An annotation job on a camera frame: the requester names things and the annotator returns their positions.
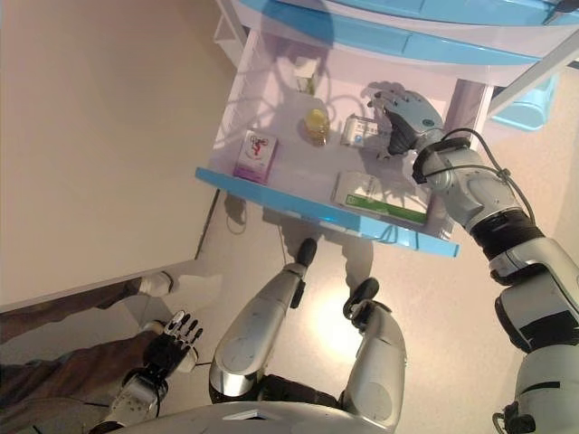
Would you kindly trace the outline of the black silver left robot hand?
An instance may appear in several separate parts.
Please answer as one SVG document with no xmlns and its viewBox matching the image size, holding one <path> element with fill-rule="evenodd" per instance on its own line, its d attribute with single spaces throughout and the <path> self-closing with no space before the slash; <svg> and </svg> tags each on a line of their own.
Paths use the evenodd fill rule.
<svg viewBox="0 0 579 434">
<path fill-rule="evenodd" d="M 145 366 L 161 377 L 169 377 L 174 372 L 190 373 L 199 360 L 195 345 L 203 332 L 199 321 L 190 313 L 177 311 L 147 347 Z"/>
</svg>

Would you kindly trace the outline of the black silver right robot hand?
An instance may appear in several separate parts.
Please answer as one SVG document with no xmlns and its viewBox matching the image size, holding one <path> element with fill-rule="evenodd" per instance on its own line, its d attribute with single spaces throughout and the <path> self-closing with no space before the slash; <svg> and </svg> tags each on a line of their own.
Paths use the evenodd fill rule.
<svg viewBox="0 0 579 434">
<path fill-rule="evenodd" d="M 379 159 L 405 156 L 442 137 L 443 120 L 431 102 L 398 82 L 372 82 L 364 90 L 380 132 L 388 135 Z"/>
</svg>

